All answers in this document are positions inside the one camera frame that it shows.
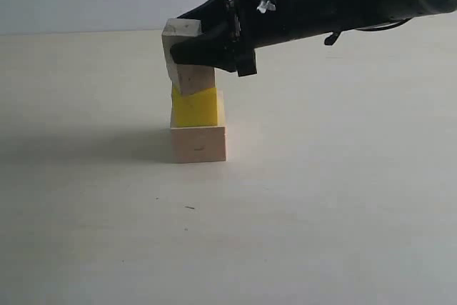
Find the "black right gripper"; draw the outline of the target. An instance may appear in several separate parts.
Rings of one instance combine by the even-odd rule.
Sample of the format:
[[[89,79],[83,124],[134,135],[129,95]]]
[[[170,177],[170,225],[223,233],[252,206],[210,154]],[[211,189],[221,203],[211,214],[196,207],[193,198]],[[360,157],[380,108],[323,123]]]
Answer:
[[[261,0],[232,0],[239,22],[236,62],[229,24],[229,0],[208,0],[178,16],[198,20],[201,35],[173,44],[177,64],[210,66],[239,76],[257,73],[256,49],[338,31],[342,0],[276,0],[276,9],[260,12]]]

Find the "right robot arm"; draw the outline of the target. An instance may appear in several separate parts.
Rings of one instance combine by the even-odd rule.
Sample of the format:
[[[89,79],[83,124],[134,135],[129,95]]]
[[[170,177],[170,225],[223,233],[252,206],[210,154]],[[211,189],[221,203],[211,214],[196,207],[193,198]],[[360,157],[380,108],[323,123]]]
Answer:
[[[455,10],[456,0],[208,0],[184,14],[201,33],[170,52],[177,64],[250,76],[261,47],[318,35],[331,46],[346,31],[389,30]]]

